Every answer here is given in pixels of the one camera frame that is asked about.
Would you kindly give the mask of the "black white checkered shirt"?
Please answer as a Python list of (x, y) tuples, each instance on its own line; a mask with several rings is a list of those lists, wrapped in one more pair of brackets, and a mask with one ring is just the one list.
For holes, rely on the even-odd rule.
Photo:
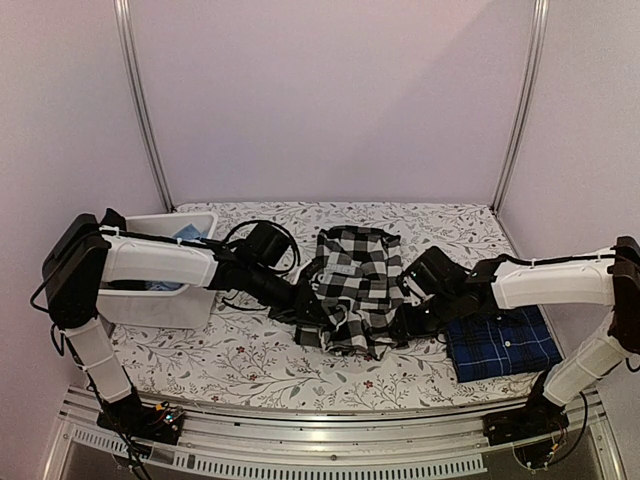
[(295, 343), (381, 360), (401, 344), (392, 324), (405, 303), (402, 272), (400, 236), (353, 225), (320, 231), (315, 257), (300, 277), (310, 281), (329, 324), (297, 327)]

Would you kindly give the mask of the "blue plaid shirt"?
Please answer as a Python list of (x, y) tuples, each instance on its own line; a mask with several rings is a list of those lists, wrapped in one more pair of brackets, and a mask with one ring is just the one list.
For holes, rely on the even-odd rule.
[(460, 383), (539, 373), (562, 360), (537, 306), (456, 319), (444, 334)]

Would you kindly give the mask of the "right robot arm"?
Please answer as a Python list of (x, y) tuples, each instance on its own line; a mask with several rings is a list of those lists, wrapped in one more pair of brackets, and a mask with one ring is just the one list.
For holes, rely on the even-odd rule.
[[(537, 436), (556, 409), (639, 352), (639, 244), (620, 236), (591, 253), (525, 260), (508, 254), (467, 269), (431, 247), (401, 275), (417, 295), (395, 314), (401, 342), (443, 335), (459, 382), (534, 373), (533, 400), (517, 427)], [(571, 353), (561, 352), (547, 312), (598, 305), (604, 320)]]

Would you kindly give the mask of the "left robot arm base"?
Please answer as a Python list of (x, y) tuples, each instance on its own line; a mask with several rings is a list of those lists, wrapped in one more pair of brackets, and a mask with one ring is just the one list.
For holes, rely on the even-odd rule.
[(97, 425), (103, 429), (168, 445), (177, 445), (184, 425), (184, 409), (168, 402), (145, 405), (136, 390), (115, 401), (101, 400)]

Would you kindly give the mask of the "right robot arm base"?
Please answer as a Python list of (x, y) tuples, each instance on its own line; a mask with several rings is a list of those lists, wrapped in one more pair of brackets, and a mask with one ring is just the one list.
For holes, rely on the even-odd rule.
[(569, 420), (563, 406), (558, 406), (544, 395), (546, 373), (540, 375), (526, 400), (519, 408), (489, 413), (482, 417), (483, 435), (491, 446), (527, 440), (541, 435), (560, 434), (558, 440), (517, 447), (516, 460), (529, 469), (548, 467), (560, 448)]

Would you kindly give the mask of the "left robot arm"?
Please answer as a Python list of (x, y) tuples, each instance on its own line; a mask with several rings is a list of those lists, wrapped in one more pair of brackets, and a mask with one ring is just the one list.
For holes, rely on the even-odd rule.
[(329, 319), (309, 282), (285, 279), (278, 264), (300, 255), (292, 234), (270, 220), (249, 220), (246, 237), (215, 240), (216, 215), (79, 215), (42, 265), (33, 293), (61, 332), (111, 419), (128, 434), (148, 426), (148, 412), (121, 366), (102, 321), (198, 329), (221, 292), (248, 294), (285, 324), (322, 328)]

